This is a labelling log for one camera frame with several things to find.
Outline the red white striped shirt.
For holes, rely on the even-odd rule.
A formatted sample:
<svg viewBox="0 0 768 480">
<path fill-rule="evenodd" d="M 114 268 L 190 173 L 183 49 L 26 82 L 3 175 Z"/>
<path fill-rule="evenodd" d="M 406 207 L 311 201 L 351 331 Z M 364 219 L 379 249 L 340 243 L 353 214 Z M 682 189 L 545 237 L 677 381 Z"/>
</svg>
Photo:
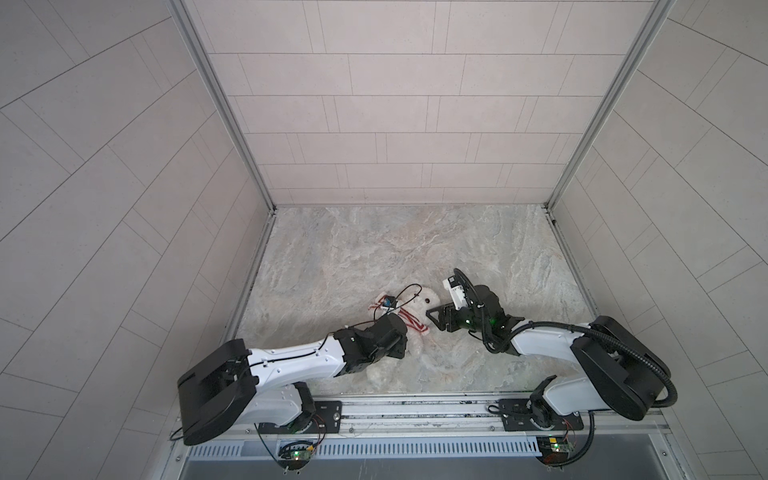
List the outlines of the red white striped shirt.
<svg viewBox="0 0 768 480">
<path fill-rule="evenodd" d="M 439 303 L 439 297 L 429 288 L 424 288 L 420 293 L 404 293 L 400 298 L 400 307 L 392 311 L 398 315 L 405 324 L 421 335 L 429 333 L 431 321 L 426 316 L 426 311 Z"/>
</svg>

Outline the white plush teddy bear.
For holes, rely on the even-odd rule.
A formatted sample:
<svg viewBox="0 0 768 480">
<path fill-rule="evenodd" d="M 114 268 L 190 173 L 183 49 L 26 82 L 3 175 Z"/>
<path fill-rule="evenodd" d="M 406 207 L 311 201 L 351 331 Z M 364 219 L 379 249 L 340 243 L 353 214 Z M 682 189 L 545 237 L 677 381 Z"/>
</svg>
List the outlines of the white plush teddy bear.
<svg viewBox="0 0 768 480">
<path fill-rule="evenodd" d="M 436 327 L 426 311 L 440 304 L 440 298 L 434 290 L 411 283 L 397 295 L 380 293 L 368 307 L 373 320 L 393 313 L 405 323 L 408 339 L 406 353 L 397 365 L 409 381 L 411 378 L 414 382 L 424 381 L 426 373 L 433 365 L 426 348 L 434 344 L 430 332 Z"/>
</svg>

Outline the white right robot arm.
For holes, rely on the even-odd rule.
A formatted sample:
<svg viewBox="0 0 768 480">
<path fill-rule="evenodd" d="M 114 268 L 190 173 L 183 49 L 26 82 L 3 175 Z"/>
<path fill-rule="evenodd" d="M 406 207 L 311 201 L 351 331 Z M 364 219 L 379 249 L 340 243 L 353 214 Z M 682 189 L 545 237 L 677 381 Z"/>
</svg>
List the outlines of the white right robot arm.
<svg viewBox="0 0 768 480">
<path fill-rule="evenodd" d="M 531 392 L 527 411 L 540 429 L 574 413 L 613 411 L 639 421 L 678 400 L 669 368 L 609 316 L 587 324 L 531 321 L 506 313 L 487 286 L 448 279 L 451 302 L 427 310 L 446 332 L 465 330 L 492 354 L 546 356 L 579 366 L 577 375 L 550 375 Z"/>
</svg>

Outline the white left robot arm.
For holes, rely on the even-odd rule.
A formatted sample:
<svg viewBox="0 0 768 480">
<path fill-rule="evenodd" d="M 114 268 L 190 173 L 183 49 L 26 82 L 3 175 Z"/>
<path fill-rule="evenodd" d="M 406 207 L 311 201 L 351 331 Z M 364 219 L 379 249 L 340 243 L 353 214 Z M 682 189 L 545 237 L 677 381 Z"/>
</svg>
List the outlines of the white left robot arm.
<svg viewBox="0 0 768 480">
<path fill-rule="evenodd" d="M 245 423 L 301 430 L 315 413 L 307 381 L 355 374 L 384 357 L 402 359 L 407 333 L 398 315 L 386 314 L 366 329 L 350 326 L 293 347 L 249 349 L 241 338 L 227 341 L 177 381 L 179 438 L 198 445 Z"/>
</svg>

